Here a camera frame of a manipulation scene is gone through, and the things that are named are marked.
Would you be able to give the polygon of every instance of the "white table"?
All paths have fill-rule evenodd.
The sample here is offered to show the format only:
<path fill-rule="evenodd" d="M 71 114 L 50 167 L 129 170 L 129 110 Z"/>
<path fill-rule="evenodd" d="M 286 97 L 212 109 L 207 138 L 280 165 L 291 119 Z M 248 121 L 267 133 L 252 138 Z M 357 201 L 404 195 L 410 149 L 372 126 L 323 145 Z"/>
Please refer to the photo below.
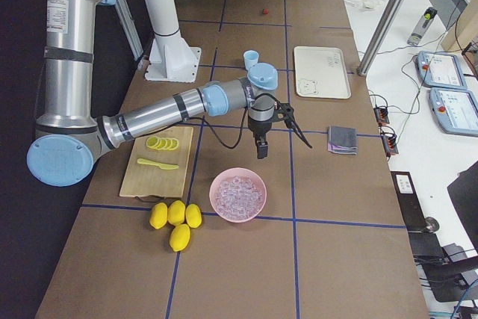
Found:
<path fill-rule="evenodd" d="M 354 31 L 357 49 L 366 51 L 376 26 L 382 16 L 388 0 L 365 0 L 373 10 L 365 9 L 363 0 L 345 0 L 350 24 Z M 384 52 L 407 46 L 406 41 L 425 9 L 432 6 L 429 0 L 405 0 L 379 50 Z M 448 19 L 435 19 L 420 45 L 438 39 L 444 32 Z M 367 73 L 367 86 L 375 94 L 384 96 L 389 105 L 396 105 L 404 111 L 410 111 L 417 85 L 401 73 L 400 69 L 421 50 L 443 51 L 435 41 L 421 48 L 407 48 L 392 53 L 377 55 Z M 465 61 L 461 63 L 464 73 L 471 73 Z M 408 64 L 404 69 L 419 84 L 415 65 Z M 478 83 L 475 78 L 466 78 L 470 90 L 478 95 Z M 447 192 L 460 172 L 465 171 L 478 161 L 478 138 L 445 134 L 438 126 L 429 105 L 429 90 L 422 87 L 420 112 L 407 119 L 406 114 L 396 108 L 389 109 L 391 127 L 401 134 L 398 143 L 399 155 L 392 156 L 388 165 L 392 171 L 409 171 L 412 175 L 418 199 L 425 217 L 434 217 L 440 223 L 436 232 L 440 244 L 456 243 L 465 250 L 472 248 L 455 208 Z M 371 98 L 372 103 L 385 103 L 378 97 Z M 474 251 L 467 253 L 474 256 Z M 455 303 L 438 303 L 430 290 L 423 291 L 430 311 L 452 312 Z"/>

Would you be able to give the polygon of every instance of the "light blue joint cap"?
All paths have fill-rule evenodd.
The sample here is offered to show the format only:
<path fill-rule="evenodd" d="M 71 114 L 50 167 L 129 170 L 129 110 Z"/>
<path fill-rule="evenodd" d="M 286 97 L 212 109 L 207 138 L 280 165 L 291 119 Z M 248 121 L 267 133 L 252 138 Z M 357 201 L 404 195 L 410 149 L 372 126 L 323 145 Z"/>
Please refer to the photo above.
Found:
<path fill-rule="evenodd" d="M 115 5 L 116 3 L 117 3 L 117 0 L 101 0 L 99 2 L 99 5 L 111 6 L 111 5 Z"/>
<path fill-rule="evenodd" d="M 229 110 L 229 100 L 221 86 L 217 84 L 208 85 L 202 89 L 202 93 L 210 116 L 227 114 Z"/>
<path fill-rule="evenodd" d="M 80 140 L 65 134 L 36 139 L 27 153 L 31 174 L 47 185 L 64 187 L 84 179 L 93 169 L 93 155 Z"/>
<path fill-rule="evenodd" d="M 258 63 L 247 72 L 250 83 L 259 89 L 272 91 L 277 89 L 277 70 L 268 63 Z"/>

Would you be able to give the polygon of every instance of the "white tray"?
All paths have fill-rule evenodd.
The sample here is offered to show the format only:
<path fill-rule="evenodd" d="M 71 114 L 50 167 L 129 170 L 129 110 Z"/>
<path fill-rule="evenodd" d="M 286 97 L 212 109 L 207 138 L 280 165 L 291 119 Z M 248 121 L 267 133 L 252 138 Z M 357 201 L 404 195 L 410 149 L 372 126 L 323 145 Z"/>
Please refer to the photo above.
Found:
<path fill-rule="evenodd" d="M 302 97 L 350 98 L 344 55 L 338 48 L 297 46 L 294 49 L 296 92 Z"/>

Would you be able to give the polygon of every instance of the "white pillar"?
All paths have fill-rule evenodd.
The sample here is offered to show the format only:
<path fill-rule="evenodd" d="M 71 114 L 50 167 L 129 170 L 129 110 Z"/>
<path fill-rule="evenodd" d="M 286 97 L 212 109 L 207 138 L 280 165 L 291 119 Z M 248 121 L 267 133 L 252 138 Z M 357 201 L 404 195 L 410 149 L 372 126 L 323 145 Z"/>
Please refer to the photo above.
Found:
<path fill-rule="evenodd" d="M 201 55 L 181 37 L 174 0 L 145 0 L 155 40 L 146 79 L 194 82 Z"/>

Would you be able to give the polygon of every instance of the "pink bowl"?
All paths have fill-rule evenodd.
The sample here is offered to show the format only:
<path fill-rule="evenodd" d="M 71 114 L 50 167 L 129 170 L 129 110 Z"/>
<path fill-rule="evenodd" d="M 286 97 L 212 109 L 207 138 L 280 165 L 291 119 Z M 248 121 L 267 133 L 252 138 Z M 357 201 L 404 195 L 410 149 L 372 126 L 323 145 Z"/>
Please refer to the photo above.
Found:
<path fill-rule="evenodd" d="M 255 201 L 255 203 L 253 203 L 254 208 L 258 208 L 258 211 L 254 211 L 255 213 L 253 214 L 247 213 L 248 215 L 246 218 L 243 217 L 245 214 L 234 215 L 221 210 L 216 199 L 216 193 L 220 189 L 221 182 L 223 180 L 233 179 L 236 176 L 242 179 L 250 179 L 252 183 L 254 184 L 255 189 L 261 194 L 260 197 Z M 267 197 L 266 185 L 262 181 L 261 177 L 259 177 L 256 173 L 254 173 L 251 170 L 248 170 L 246 168 L 239 168 L 239 167 L 230 168 L 220 173 L 219 175 L 217 175 L 217 177 L 213 180 L 211 184 L 211 188 L 209 189 L 209 200 L 211 201 L 212 208 L 216 211 L 216 213 L 220 217 L 224 218 L 225 220 L 228 220 L 229 222 L 234 222 L 234 223 L 247 222 L 248 220 L 251 220 L 252 218 L 257 216 L 259 213 L 261 213 L 262 208 L 266 204 L 266 197 Z"/>

